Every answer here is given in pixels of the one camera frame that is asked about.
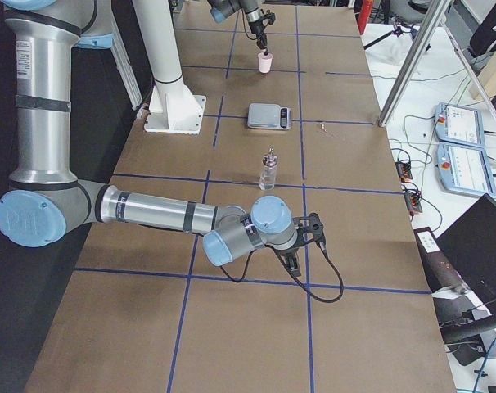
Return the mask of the upper teach pendant tablet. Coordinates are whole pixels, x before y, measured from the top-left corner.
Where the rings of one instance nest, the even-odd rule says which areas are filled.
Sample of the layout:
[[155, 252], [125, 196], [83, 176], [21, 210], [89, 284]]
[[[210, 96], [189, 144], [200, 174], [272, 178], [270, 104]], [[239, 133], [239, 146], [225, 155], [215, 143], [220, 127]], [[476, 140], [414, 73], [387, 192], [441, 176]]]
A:
[[441, 142], [484, 147], [485, 135], [480, 110], [440, 102], [435, 106], [435, 133]]

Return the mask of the grey digital kitchen scale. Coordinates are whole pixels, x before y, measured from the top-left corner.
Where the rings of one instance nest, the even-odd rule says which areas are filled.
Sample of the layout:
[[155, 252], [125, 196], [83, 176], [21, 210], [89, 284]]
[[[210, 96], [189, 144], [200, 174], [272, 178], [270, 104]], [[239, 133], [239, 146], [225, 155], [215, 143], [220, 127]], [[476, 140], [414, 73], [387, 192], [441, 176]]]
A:
[[291, 109], [278, 104], [251, 103], [247, 125], [252, 129], [288, 130], [291, 128]]

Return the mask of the white pedestal column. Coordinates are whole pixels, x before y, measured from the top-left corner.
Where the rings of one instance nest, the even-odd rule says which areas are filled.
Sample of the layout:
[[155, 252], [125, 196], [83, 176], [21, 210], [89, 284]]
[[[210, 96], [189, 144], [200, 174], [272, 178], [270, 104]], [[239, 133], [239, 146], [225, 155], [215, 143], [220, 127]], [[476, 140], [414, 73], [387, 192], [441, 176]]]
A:
[[192, 94], [184, 83], [169, 3], [136, 0], [133, 6], [155, 83], [145, 130], [198, 134], [206, 97]]

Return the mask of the lower teach pendant tablet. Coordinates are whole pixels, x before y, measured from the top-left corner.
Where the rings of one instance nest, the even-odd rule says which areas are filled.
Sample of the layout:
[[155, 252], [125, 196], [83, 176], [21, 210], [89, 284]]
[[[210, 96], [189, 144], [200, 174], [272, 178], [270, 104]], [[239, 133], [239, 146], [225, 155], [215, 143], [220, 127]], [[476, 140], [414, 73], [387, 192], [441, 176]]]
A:
[[436, 152], [437, 169], [443, 187], [471, 197], [496, 197], [496, 186], [483, 147], [440, 142]]

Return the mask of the teach pendant tablet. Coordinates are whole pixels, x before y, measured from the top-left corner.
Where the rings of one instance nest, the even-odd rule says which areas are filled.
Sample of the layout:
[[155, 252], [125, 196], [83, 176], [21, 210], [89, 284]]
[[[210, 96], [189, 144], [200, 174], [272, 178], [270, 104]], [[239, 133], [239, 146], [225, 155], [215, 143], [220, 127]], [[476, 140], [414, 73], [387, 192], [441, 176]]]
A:
[[436, 152], [437, 169], [443, 187], [471, 197], [496, 197], [496, 186], [483, 147], [440, 142]]
[[441, 142], [484, 147], [485, 135], [480, 110], [440, 102], [435, 106], [435, 133]]

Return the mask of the black computer monitor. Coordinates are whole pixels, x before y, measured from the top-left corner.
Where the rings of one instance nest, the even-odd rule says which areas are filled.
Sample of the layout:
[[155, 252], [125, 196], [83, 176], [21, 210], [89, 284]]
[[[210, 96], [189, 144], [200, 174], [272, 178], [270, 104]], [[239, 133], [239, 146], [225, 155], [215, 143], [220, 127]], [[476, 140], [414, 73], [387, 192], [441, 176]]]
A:
[[496, 312], [496, 200], [485, 194], [437, 238], [452, 266]]

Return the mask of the glass sauce dispenser bottle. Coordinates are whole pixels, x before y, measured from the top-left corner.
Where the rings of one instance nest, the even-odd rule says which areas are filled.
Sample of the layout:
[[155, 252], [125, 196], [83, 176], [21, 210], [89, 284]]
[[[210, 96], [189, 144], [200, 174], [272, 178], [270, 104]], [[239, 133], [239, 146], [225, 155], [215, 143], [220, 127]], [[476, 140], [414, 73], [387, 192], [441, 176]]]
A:
[[272, 190], [277, 178], [278, 157], [272, 147], [262, 159], [262, 171], [259, 177], [259, 188], [263, 191]]

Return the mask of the orange black connector block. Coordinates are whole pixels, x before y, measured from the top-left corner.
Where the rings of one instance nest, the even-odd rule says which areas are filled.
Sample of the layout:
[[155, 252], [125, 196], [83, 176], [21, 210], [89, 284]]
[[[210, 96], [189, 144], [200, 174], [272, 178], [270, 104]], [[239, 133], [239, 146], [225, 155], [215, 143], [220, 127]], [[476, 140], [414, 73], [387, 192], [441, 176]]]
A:
[[401, 183], [411, 182], [412, 176], [412, 163], [410, 160], [397, 160], [395, 168]]

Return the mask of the aluminium frame post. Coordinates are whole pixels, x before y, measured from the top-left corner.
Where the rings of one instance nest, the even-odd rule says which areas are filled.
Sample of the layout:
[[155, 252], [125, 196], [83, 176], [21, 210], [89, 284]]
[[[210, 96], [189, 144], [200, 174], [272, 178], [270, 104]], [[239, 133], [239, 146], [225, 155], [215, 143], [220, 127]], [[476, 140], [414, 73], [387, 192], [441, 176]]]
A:
[[386, 127], [390, 121], [427, 45], [430, 43], [435, 29], [444, 20], [444, 14], [449, 7], [449, 4], [449, 0], [435, 0], [431, 3], [422, 25], [417, 32], [415, 41], [410, 47], [392, 89], [390, 90], [385, 105], [381, 109], [381, 113], [377, 119], [377, 124], [380, 127]]

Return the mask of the pink paper cup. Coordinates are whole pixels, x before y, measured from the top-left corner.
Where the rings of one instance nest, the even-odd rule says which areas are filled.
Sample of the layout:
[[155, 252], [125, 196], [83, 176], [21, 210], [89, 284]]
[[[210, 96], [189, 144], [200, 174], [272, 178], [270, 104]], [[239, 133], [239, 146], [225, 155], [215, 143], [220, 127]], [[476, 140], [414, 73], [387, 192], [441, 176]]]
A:
[[270, 52], [260, 52], [258, 54], [259, 72], [267, 74], [270, 72], [273, 63], [273, 54]]

